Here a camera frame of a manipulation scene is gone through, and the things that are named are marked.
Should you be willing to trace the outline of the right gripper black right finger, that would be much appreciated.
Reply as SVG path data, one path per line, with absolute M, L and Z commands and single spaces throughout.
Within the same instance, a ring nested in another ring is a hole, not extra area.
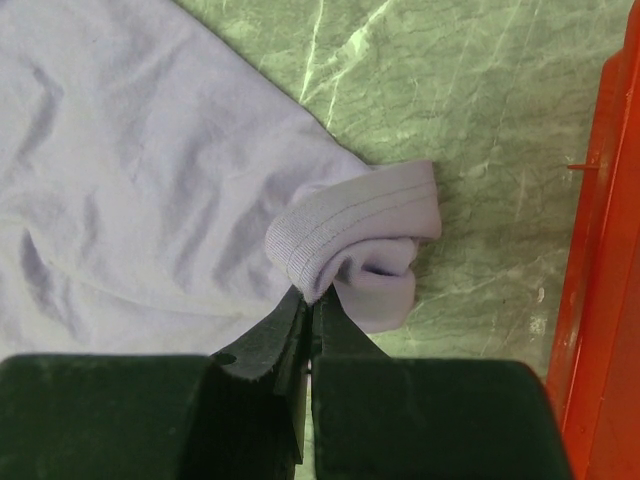
M 334 290 L 312 310 L 320 479 L 569 479 L 546 391 L 526 364 L 394 358 Z

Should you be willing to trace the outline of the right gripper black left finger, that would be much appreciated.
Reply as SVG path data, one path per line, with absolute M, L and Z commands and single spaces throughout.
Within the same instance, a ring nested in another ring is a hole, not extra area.
M 290 479 L 307 309 L 295 290 L 210 356 L 23 354 L 1 364 L 5 479 Z

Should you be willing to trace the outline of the purple t-shirt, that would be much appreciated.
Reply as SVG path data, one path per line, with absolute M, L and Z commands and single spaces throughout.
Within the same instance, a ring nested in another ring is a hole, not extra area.
M 1 354 L 211 354 L 288 291 L 398 327 L 432 165 L 369 167 L 170 1 L 1 5 Z

